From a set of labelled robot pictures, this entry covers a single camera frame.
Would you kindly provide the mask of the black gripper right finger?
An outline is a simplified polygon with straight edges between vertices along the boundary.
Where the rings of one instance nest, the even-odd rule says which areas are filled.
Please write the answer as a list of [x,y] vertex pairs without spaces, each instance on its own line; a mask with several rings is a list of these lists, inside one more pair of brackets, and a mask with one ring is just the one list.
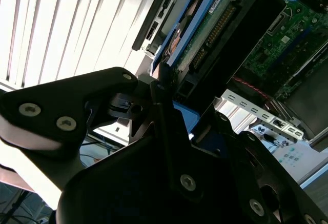
[[327,216],[251,132],[235,133],[210,105],[196,126],[196,144],[214,153],[224,213],[230,223],[327,223]]

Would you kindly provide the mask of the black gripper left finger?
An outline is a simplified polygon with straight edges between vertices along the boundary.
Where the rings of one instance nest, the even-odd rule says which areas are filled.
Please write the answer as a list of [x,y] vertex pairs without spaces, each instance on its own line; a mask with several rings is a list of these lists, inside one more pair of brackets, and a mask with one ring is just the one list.
[[125,118],[132,125],[130,145],[154,137],[173,175],[173,151],[190,144],[169,78],[169,71],[154,79],[114,67],[3,94],[1,164],[47,202],[59,202],[70,180],[85,170],[79,150],[86,135]]

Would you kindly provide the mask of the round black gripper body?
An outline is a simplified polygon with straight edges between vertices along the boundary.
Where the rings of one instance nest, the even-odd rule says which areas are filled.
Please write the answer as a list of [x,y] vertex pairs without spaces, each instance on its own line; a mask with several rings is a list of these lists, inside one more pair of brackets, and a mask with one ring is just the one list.
[[63,190],[57,223],[265,223],[259,192],[237,186],[230,162],[187,145],[174,150],[149,136],[75,175]]

